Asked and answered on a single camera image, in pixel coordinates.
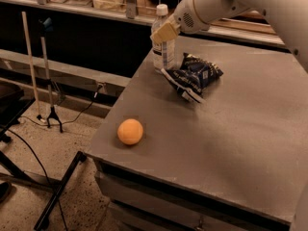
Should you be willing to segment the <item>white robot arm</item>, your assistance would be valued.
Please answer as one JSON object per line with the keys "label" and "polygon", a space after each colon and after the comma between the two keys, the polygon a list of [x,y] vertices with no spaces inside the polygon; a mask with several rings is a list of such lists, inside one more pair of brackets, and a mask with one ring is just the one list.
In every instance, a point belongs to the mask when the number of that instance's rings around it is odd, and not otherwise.
{"label": "white robot arm", "polygon": [[216,20],[246,11],[261,14],[308,71],[308,0],[182,0],[150,38],[162,43],[176,39],[181,33],[207,30]]}

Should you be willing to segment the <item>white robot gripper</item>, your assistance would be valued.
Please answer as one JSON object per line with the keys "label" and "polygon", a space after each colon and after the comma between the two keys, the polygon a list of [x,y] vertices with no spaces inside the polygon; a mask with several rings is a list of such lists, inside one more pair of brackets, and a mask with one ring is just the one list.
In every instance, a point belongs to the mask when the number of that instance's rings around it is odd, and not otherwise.
{"label": "white robot gripper", "polygon": [[174,15],[153,24],[154,29],[150,36],[152,42],[161,44],[176,39],[180,30],[185,34],[207,31],[210,27],[207,20],[208,10],[209,0],[182,0]]}

